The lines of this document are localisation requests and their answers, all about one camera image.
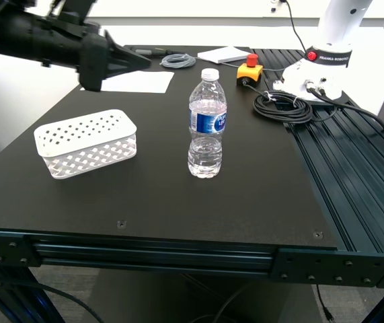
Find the white wall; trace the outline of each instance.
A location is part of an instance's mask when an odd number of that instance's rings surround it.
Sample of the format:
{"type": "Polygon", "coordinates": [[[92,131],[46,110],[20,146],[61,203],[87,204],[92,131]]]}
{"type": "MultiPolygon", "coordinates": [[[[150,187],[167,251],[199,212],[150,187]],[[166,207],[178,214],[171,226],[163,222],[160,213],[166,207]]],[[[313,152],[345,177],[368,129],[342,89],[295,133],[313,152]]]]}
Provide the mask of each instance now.
{"type": "MultiPolygon", "coordinates": [[[[291,27],[107,26],[120,44],[296,48],[291,27]]],[[[317,28],[298,27],[305,46],[317,28]]],[[[344,89],[363,108],[378,113],[384,101],[384,30],[360,28],[344,89]]],[[[77,85],[72,69],[0,56],[0,151],[77,85]]]]}
{"type": "MultiPolygon", "coordinates": [[[[330,0],[290,0],[296,18],[319,18],[330,0]]],[[[339,0],[352,3],[352,0],[339,0]]],[[[46,15],[51,0],[38,0],[31,12],[46,15]]],[[[89,17],[288,17],[286,3],[279,0],[140,0],[139,5],[126,4],[125,0],[98,0],[89,17]]],[[[374,0],[367,18],[384,18],[384,0],[374,0]]]]}
{"type": "Polygon", "coordinates": [[[72,69],[0,55],[0,151],[76,85],[72,69]]]}

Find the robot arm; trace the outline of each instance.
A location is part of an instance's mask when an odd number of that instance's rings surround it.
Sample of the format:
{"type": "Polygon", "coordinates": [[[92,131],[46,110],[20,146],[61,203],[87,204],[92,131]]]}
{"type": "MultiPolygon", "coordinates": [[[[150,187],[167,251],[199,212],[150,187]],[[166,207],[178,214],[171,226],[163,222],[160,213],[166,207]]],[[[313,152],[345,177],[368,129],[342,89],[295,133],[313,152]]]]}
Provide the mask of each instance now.
{"type": "Polygon", "coordinates": [[[319,101],[309,89],[324,89],[333,100],[342,94],[342,77],[352,53],[351,36],[373,0],[331,0],[319,21],[318,35],[304,58],[287,67],[283,80],[274,83],[282,90],[309,101],[319,101]]]}
{"type": "MultiPolygon", "coordinates": [[[[52,10],[61,0],[54,0],[52,10]]],[[[64,0],[58,16],[25,12],[35,0],[0,0],[0,54],[72,67],[87,90],[100,91],[108,77],[146,69],[151,61],[117,45],[100,27],[85,22],[95,0],[64,0]]]]}

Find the bottle cap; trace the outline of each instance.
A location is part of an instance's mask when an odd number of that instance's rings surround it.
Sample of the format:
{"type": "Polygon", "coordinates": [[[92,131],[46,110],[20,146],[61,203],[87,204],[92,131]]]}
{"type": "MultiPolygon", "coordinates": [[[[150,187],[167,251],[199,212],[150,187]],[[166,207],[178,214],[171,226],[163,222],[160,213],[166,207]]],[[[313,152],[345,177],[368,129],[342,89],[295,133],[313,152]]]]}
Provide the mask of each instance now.
{"type": "Polygon", "coordinates": [[[216,81],[219,79],[219,71],[216,69],[203,69],[200,76],[204,81],[216,81]]]}

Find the cable connector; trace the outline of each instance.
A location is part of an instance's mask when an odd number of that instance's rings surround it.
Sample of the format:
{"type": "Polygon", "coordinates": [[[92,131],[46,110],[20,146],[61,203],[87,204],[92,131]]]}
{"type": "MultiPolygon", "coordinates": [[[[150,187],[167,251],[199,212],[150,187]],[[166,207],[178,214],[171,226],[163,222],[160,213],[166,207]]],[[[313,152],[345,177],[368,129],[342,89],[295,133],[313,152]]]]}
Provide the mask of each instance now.
{"type": "Polygon", "coordinates": [[[311,90],[314,89],[315,90],[315,84],[312,82],[312,81],[307,81],[305,83],[305,88],[307,89],[307,92],[308,93],[311,93],[311,90]]]}
{"type": "Polygon", "coordinates": [[[321,95],[325,96],[326,95],[326,91],[325,89],[323,89],[322,87],[319,87],[319,92],[321,95]]]}
{"type": "Polygon", "coordinates": [[[329,323],[335,323],[335,318],[332,316],[331,312],[323,306],[323,312],[325,314],[326,320],[328,320],[329,323]]]}

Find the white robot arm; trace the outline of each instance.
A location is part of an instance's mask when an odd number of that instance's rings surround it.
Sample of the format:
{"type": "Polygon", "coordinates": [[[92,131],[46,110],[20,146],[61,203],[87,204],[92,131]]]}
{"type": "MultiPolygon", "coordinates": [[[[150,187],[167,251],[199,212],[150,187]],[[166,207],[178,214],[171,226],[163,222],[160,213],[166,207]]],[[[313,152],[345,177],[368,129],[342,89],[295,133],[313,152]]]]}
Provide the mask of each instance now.
{"type": "Polygon", "coordinates": [[[352,53],[351,38],[358,29],[372,0],[331,0],[319,21],[316,43],[299,62],[284,70],[283,80],[274,89],[299,98],[318,101],[307,88],[323,88],[336,100],[342,94],[339,81],[352,53]]]}

